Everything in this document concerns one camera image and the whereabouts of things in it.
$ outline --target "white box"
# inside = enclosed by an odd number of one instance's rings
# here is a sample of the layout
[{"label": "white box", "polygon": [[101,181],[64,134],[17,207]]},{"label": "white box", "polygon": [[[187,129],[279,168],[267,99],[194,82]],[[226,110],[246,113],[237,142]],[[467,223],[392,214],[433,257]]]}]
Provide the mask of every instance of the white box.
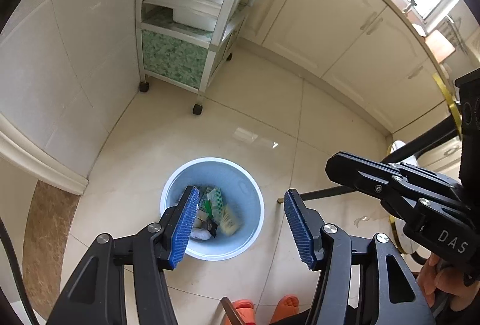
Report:
[{"label": "white box", "polygon": [[[218,4],[218,10],[222,7],[223,0],[207,0]],[[194,10],[185,8],[173,9],[173,21],[186,24],[190,27],[212,32],[215,29],[217,18]]]}]

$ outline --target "finger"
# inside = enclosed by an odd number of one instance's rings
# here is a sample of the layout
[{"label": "finger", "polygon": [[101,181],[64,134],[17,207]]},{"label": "finger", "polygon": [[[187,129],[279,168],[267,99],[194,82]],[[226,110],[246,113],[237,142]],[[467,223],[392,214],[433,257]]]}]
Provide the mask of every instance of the finger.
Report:
[{"label": "finger", "polygon": [[425,295],[425,299],[427,301],[428,307],[432,307],[435,304],[435,294]]},{"label": "finger", "polygon": [[431,267],[435,267],[435,265],[437,265],[439,261],[440,257],[437,256],[435,253],[432,253],[428,258],[428,265]]},{"label": "finger", "polygon": [[463,272],[453,267],[442,269],[434,283],[439,290],[455,296],[463,296],[469,290],[469,287],[463,284]]},{"label": "finger", "polygon": [[461,297],[454,297],[450,301],[450,309],[453,311],[462,311],[469,307],[480,290],[480,283],[476,282],[468,287],[468,292]]},{"label": "finger", "polygon": [[430,295],[435,292],[437,286],[435,285],[435,277],[437,272],[435,267],[430,267],[429,265],[424,265],[418,275],[417,283],[421,286],[422,292],[424,295]]}]

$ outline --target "cabinet handle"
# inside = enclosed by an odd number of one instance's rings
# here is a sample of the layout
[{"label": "cabinet handle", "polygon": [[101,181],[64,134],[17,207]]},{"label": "cabinet handle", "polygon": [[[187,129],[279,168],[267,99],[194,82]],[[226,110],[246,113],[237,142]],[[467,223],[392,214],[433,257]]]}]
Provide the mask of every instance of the cabinet handle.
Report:
[{"label": "cabinet handle", "polygon": [[455,145],[453,148],[448,149],[446,152],[443,153],[445,157],[451,156],[453,153],[459,151],[461,148],[460,145]]},{"label": "cabinet handle", "polygon": [[370,23],[372,22],[373,19],[375,19],[375,17],[377,16],[377,13],[374,12],[373,14],[371,14],[370,16],[368,16],[367,20],[365,21],[365,23],[362,24],[362,26],[360,27],[360,30],[364,30],[366,29]]},{"label": "cabinet handle", "polygon": [[375,21],[371,29],[367,31],[367,35],[371,35],[378,28],[378,26],[380,26],[381,22],[383,22],[383,17],[379,17],[377,21]]},{"label": "cabinet handle", "polygon": [[414,77],[418,76],[423,69],[423,65],[420,65],[418,69],[414,70],[411,75],[409,75],[409,80],[413,79]]}]

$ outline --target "chair leg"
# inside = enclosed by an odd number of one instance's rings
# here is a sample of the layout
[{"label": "chair leg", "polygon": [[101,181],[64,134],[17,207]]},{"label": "chair leg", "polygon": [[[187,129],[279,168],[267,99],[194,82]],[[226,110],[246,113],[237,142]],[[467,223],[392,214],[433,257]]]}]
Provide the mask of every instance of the chair leg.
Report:
[{"label": "chair leg", "polygon": [[230,302],[230,299],[228,299],[227,297],[223,297],[220,302],[222,302],[225,314],[232,323],[232,325],[246,325],[242,317],[240,317],[238,311],[234,309],[232,302]]}]

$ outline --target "metal shelving cart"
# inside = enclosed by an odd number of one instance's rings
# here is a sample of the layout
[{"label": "metal shelving cart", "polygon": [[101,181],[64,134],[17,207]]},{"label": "metal shelving cart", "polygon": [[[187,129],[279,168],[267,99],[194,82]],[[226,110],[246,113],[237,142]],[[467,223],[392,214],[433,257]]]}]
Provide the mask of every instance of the metal shelving cart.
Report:
[{"label": "metal shelving cart", "polygon": [[[146,76],[197,93],[193,113],[200,115],[205,91],[232,57],[232,47],[255,0],[135,0],[136,39],[141,92]],[[174,21],[175,10],[216,19],[213,31]]]}]

